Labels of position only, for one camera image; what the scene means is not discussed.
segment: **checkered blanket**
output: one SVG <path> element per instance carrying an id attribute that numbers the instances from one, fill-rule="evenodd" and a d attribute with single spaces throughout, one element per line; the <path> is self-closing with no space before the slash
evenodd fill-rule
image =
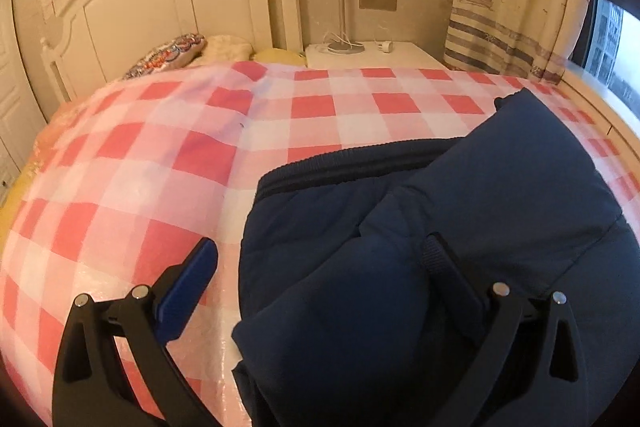
<path id="1" fill-rule="evenodd" d="M 52 372 L 75 295 L 120 298 L 180 263 L 201 236 L 220 263 L 183 336 L 178 367 L 227 426 L 249 425 L 231 369 L 242 229 L 258 179 L 287 162 L 393 140 L 462 136 L 494 98 L 528 87 L 577 136 L 636 235 L 639 184 L 593 121 L 555 88 L 440 70 L 299 70 L 239 62 L 98 90 L 79 107 L 26 194 L 0 267 L 0 350 L 49 424 Z M 158 413 L 126 344 L 143 406 Z"/>

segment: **window sill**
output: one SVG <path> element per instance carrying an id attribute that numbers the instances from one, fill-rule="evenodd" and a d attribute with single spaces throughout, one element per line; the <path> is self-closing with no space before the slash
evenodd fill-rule
<path id="1" fill-rule="evenodd" d="M 617 131 L 633 154 L 640 160 L 640 120 L 607 87 L 599 83 L 590 73 L 569 63 L 562 76 L 562 84 L 585 99 L 610 125 L 609 130 Z"/>

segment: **blue gripper pad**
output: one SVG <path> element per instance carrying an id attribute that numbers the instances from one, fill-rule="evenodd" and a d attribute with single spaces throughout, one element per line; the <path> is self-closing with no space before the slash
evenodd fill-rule
<path id="1" fill-rule="evenodd" d="M 207 238 L 199 241 L 181 272 L 156 307 L 156 339 L 162 345 L 179 338 L 200 296 L 218 267 L 218 248 Z"/>

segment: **lamp base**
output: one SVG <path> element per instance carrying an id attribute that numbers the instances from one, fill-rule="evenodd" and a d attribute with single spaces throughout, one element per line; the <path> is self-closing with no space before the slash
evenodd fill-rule
<path id="1" fill-rule="evenodd" d="M 337 55 L 354 55 L 356 53 L 362 53 L 364 51 L 364 44 L 360 42 L 348 42 L 333 41 L 327 46 L 330 53 Z"/>

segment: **nightstand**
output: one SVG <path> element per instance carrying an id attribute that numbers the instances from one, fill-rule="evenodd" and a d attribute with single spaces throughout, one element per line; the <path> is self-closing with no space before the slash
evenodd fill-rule
<path id="1" fill-rule="evenodd" d="M 349 70 L 352 68 L 422 68 L 447 70 L 430 54 L 412 42 L 394 42 L 391 53 L 383 53 L 375 42 L 363 42 L 364 51 L 354 55 L 335 55 L 325 44 L 311 44 L 306 52 L 306 64 L 313 70 Z"/>

